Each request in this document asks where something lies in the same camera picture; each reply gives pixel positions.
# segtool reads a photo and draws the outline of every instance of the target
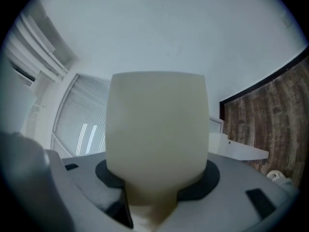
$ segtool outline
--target window blind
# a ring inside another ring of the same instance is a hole
[[[105,151],[105,117],[110,82],[79,75],[65,94],[54,135],[73,156]]]

